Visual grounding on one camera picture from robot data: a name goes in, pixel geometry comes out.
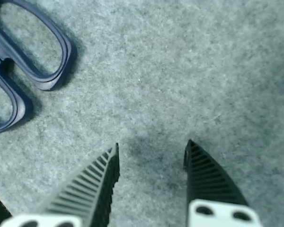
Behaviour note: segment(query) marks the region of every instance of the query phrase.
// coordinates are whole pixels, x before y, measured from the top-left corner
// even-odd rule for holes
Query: dark blue scissor handle
[[[32,103],[19,87],[6,75],[4,66],[14,61],[40,90],[54,90],[69,73],[75,61],[77,50],[69,37],[43,12],[24,0],[0,0],[1,3],[16,4],[38,17],[56,36],[62,50],[62,60],[56,72],[46,75],[40,72],[24,52],[0,28],[0,87],[10,97],[13,113],[8,122],[0,124],[0,132],[8,130],[32,111]]]

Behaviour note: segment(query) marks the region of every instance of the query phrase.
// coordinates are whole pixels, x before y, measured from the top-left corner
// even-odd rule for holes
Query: gray carpet
[[[11,74],[35,105],[31,121],[0,134],[0,199],[13,214],[119,142],[110,226],[184,226],[192,138],[266,227],[284,227],[284,0],[32,2],[79,57],[58,91]],[[60,47],[35,18],[6,5],[0,24],[44,71],[58,66]],[[9,111],[0,93],[0,119]]]

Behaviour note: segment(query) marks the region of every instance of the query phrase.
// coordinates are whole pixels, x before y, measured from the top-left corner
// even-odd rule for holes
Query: mounting hole
[[[21,227],[37,227],[37,226],[38,226],[38,222],[36,221],[29,221],[21,225]]]
[[[57,227],[74,227],[74,224],[71,222],[63,222],[60,225],[58,225]]]
[[[241,219],[243,221],[251,221],[251,218],[250,216],[248,216],[246,213],[244,212],[234,212],[233,215],[232,215],[234,218],[236,219]]]
[[[208,207],[200,206],[196,209],[197,213],[205,214],[205,215],[213,215],[213,211]]]

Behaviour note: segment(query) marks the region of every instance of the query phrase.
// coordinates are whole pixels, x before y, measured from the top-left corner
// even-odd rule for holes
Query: felt surface
[[[78,47],[60,90],[21,71],[35,117],[0,134],[0,199],[37,207],[95,152],[120,144],[110,226],[184,226],[192,138],[238,184],[266,227],[284,227],[284,0],[34,0]],[[0,24],[44,71],[59,45],[29,14]],[[0,118],[8,118],[0,94]]]

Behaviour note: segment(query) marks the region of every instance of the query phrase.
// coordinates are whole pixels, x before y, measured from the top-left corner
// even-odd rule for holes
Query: scissors
[[[9,130],[26,119],[33,111],[32,101],[9,78],[7,63],[13,61],[40,90],[51,91],[58,88],[69,73],[77,55],[74,42],[43,12],[23,0],[0,0],[0,3],[12,3],[22,7],[39,18],[55,35],[62,50],[62,60],[56,72],[45,75],[38,70],[24,52],[0,28],[0,87],[12,102],[12,115],[5,123],[0,123],[0,133]]]

